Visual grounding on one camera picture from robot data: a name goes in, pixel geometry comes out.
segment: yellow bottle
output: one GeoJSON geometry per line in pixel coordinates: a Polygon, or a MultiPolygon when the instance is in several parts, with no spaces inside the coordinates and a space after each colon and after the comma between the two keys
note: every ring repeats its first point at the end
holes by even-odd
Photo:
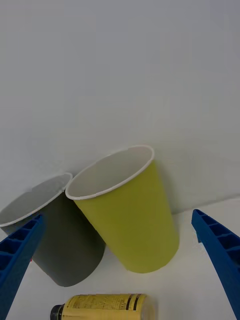
{"type": "Polygon", "coordinates": [[[75,295],[55,305],[50,320],[155,320],[154,304],[146,294],[75,295]]]}

